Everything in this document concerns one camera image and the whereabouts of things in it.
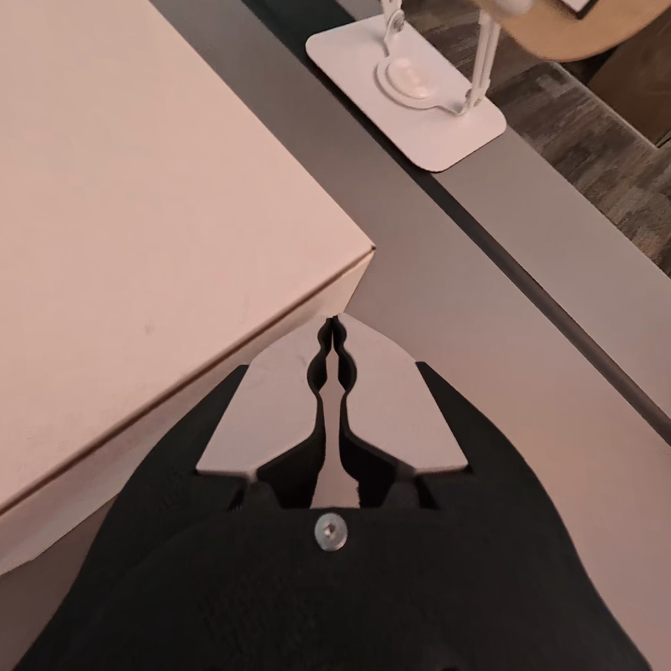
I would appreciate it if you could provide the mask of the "round wooden stool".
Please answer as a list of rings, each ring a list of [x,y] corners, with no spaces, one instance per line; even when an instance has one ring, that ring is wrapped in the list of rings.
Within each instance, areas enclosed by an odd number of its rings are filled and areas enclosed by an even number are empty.
[[[563,1],[534,1],[503,29],[538,58],[574,62],[606,52],[633,37],[670,8],[669,1],[588,1],[578,16]]]

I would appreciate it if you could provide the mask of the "white tablet stand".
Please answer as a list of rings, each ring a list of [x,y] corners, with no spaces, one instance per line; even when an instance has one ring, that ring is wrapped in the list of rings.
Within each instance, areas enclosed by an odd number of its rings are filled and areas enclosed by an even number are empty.
[[[382,13],[310,36],[308,57],[417,168],[443,172],[506,129],[490,102],[501,23],[533,1],[479,1],[470,80],[411,26],[402,1]]]

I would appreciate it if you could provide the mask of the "brown wooden cabinet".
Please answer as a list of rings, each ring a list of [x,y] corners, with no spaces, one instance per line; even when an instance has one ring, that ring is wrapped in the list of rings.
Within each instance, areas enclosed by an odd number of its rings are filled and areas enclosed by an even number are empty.
[[[588,88],[654,146],[670,141],[670,33],[623,43]]]

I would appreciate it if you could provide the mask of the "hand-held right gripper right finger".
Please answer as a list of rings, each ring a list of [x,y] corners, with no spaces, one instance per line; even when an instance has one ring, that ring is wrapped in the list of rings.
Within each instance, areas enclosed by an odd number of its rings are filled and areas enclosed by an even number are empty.
[[[456,472],[468,462],[414,358],[351,315],[338,315],[354,365],[345,408],[354,437],[408,475]]]

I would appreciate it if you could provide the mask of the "white cardboard box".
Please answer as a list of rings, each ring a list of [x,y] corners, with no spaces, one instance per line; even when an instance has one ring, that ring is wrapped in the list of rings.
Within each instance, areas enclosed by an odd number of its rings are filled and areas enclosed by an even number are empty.
[[[2,1],[1,574],[373,255],[149,1]]]

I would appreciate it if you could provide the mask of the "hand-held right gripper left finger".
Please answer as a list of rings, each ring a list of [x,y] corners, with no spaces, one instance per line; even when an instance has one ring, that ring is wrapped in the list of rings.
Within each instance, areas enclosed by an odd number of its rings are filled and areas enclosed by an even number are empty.
[[[197,463],[200,474],[257,478],[323,425],[331,318],[317,315],[249,364]]]

